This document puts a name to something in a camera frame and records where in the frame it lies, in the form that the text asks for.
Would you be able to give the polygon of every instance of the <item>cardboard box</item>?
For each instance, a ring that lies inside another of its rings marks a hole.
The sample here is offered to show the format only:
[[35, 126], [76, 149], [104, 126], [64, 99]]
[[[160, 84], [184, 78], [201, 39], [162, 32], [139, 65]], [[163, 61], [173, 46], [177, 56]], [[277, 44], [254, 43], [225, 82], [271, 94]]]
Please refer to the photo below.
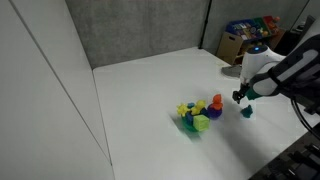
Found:
[[232, 65], [242, 44], [243, 39], [240, 36], [224, 32], [216, 55], [218, 58]]

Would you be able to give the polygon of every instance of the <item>orange toy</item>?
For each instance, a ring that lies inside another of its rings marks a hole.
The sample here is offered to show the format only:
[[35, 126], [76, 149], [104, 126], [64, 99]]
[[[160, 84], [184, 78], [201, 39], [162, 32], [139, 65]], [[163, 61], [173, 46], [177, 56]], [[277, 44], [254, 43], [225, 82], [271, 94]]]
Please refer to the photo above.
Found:
[[213, 97], [210, 108], [213, 108], [215, 110], [221, 110], [222, 107], [223, 107], [223, 104], [221, 103], [221, 94], [217, 94]]
[[279, 16], [275, 17], [275, 18], [273, 19], [273, 21], [275, 21], [276, 23], [279, 22], [279, 21], [280, 21], [280, 17], [279, 17]]

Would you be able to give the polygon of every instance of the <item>white surface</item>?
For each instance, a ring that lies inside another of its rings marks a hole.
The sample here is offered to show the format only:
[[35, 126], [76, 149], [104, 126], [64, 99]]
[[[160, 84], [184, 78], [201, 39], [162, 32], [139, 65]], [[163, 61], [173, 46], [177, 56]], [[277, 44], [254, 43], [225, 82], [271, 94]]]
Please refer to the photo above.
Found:
[[7, 0], [0, 1], [0, 24], [0, 179], [114, 179]]
[[[242, 118], [248, 102], [231, 99], [240, 81], [223, 77], [224, 65], [191, 48], [94, 70], [117, 180], [248, 179], [306, 132], [283, 96], [250, 102], [254, 114]], [[176, 105], [216, 93], [222, 117], [184, 131]]]
[[108, 156], [92, 70], [64, 0], [13, 0]]

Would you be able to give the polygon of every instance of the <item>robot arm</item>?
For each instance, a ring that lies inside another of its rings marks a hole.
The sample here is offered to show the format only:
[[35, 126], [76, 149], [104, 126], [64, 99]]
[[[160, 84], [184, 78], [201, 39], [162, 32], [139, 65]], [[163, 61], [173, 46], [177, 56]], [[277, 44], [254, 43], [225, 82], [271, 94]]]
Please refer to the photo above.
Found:
[[309, 107], [313, 113], [320, 112], [320, 20], [286, 57], [267, 46], [249, 49], [243, 59], [240, 81], [240, 90], [233, 93], [238, 103], [245, 95], [249, 99], [279, 93], [289, 98], [300, 95], [313, 101]]
[[267, 46], [256, 46], [249, 49], [242, 62], [240, 90], [233, 93], [233, 99], [240, 103], [240, 100], [250, 88], [250, 80], [257, 74], [267, 72], [284, 58], [285, 56], [274, 53]]

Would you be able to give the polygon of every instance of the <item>green toy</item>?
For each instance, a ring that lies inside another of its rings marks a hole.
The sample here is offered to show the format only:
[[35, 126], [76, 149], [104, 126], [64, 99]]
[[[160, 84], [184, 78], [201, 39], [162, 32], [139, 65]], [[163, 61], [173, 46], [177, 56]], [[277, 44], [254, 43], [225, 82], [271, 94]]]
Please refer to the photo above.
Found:
[[249, 100], [254, 100], [257, 99], [259, 97], [262, 97], [260, 94], [257, 94], [252, 88], [250, 88], [247, 92], [246, 92], [246, 96]]
[[209, 118], [204, 115], [194, 116], [193, 126], [199, 132], [209, 129]]
[[198, 130], [196, 130], [196, 128], [194, 128], [192, 125], [189, 125], [188, 123], [187, 123], [187, 117], [182, 117], [181, 116], [181, 118], [182, 118], [182, 123], [183, 123], [183, 126], [187, 129], [187, 130], [189, 130], [190, 132], [198, 132]]
[[241, 114], [245, 118], [250, 118], [251, 114], [253, 113], [251, 105], [241, 110]]

